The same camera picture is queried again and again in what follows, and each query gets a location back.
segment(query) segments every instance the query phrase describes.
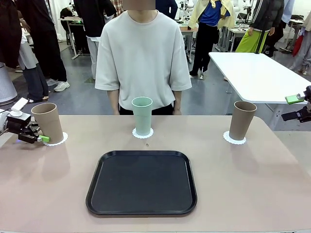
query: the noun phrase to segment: tray rim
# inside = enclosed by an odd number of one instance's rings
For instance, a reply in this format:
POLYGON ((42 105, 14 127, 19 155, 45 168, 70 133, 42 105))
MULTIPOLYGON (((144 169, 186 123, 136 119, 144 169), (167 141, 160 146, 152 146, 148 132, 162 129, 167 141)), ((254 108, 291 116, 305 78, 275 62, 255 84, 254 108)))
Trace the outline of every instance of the tray rim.
POLYGON ((197 204, 197 193, 196 193, 196 188, 195 188, 195 184, 194 184, 194 179, 193 179, 193 173, 192 173, 192 169, 191 169, 191 163, 189 158, 182 152, 176 151, 176 150, 112 150, 110 152, 105 153, 104 155, 102 155, 97 163, 92 181, 90 183, 87 195, 86 195, 86 206, 87 209, 95 215, 98 216, 180 216, 180 215, 186 215, 188 213, 190 213, 196 206, 197 204), (152 152, 169 152, 172 155, 171 156, 177 156, 177 157, 182 157, 185 162, 186 162, 186 169, 187 169, 187 175, 188 175, 188 181, 189 181, 189 185, 190 185, 190 192, 191 192, 191 197, 192 197, 192 203, 189 206, 188 209, 184 210, 184 211, 169 211, 169 212, 159 212, 159 213, 125 213, 125 212, 98 212, 96 211, 92 204, 91 204, 91 200, 92 200, 92 196, 94 193, 94 189, 96 187, 97 184, 97 179, 99 177, 100 171, 102 169, 102 160, 104 161, 105 159, 108 159, 110 157, 116 156, 116 153, 118 151, 122 151, 122 152, 147 152, 147 153, 152 153, 152 152))

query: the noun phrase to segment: green cup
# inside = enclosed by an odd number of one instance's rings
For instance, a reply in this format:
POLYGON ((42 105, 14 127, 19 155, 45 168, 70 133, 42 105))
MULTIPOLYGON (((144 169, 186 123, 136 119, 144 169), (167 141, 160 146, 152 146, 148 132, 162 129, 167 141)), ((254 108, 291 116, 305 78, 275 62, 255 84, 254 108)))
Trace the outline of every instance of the green cup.
POLYGON ((136 124, 136 133, 140 136, 150 134, 152 99, 137 97, 132 100, 133 112, 136 124))

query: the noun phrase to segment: black tray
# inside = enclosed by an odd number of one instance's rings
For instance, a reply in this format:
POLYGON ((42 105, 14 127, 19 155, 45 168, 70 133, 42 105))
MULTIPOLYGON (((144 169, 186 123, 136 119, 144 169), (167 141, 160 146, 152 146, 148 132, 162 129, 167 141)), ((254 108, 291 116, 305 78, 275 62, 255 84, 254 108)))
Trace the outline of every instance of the black tray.
POLYGON ((190 161, 177 151, 109 152, 86 196, 96 215, 183 215, 196 202, 190 161))

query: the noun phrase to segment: brown cup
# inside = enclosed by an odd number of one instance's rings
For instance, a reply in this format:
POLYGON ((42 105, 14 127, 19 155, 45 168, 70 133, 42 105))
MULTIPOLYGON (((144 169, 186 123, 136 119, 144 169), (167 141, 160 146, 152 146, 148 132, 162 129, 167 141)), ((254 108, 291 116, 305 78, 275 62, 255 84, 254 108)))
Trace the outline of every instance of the brown cup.
POLYGON ((50 144, 59 143, 64 139, 56 104, 39 104, 33 107, 31 112, 41 128, 43 135, 50 138, 50 144))
POLYGON ((255 115, 257 106, 246 101, 234 103, 229 137, 241 141, 245 138, 248 127, 255 115))

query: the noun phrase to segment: red bag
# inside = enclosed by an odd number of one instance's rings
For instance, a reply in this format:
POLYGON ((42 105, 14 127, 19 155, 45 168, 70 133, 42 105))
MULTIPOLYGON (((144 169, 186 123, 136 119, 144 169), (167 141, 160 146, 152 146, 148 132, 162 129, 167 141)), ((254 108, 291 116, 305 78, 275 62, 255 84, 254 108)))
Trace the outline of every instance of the red bag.
POLYGON ((295 57, 297 53, 299 52, 302 40, 303 40, 303 35, 299 36, 298 39, 296 40, 294 50, 293 50, 293 57, 295 57))

